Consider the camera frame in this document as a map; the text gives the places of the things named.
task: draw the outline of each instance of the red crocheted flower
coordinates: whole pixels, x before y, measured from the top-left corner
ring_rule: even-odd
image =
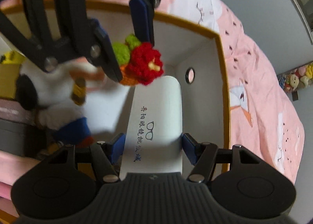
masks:
[[[138,77],[138,82],[143,85],[148,85],[154,79],[163,75],[163,62],[160,60],[161,54],[158,50],[152,48],[150,43],[142,43],[136,47],[131,55],[127,68]],[[149,63],[153,62],[160,67],[160,71],[149,68]]]

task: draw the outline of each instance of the orange crocheted piece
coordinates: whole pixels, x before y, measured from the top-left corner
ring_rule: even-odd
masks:
[[[132,75],[128,69],[127,65],[120,66],[120,70],[123,75],[123,79],[121,80],[120,84],[122,85],[128,85],[128,86],[135,86],[139,84],[136,76]]]

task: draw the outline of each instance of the metal screw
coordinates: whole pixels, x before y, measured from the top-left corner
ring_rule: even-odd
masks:
[[[197,173],[190,175],[188,178],[190,181],[196,182],[196,183],[201,183],[204,180],[204,176],[201,174],[197,174]]]
[[[154,0],[154,8],[159,7],[160,5],[160,0]]]
[[[55,57],[47,57],[44,61],[44,68],[48,72],[52,72],[58,65],[58,61]]]
[[[100,56],[101,53],[101,48],[98,45],[93,45],[90,48],[90,55],[91,57],[93,57],[94,59],[98,58]]]
[[[149,176],[149,179],[151,179],[151,180],[155,180],[155,179],[157,179],[157,175],[155,175],[155,174],[150,175],[150,176]]]
[[[118,176],[114,174],[107,174],[103,177],[103,181],[106,183],[115,183],[118,181]]]

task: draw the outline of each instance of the round hole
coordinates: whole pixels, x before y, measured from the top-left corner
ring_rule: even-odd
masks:
[[[195,79],[195,70],[193,68],[187,69],[185,77],[188,84],[193,83]]]

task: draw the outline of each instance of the cardboard box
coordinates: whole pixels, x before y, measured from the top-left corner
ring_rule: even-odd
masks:
[[[15,82],[19,75],[20,65],[0,64],[0,98],[14,99]]]
[[[16,101],[6,99],[0,99],[0,119],[34,125],[31,111],[26,111]]]

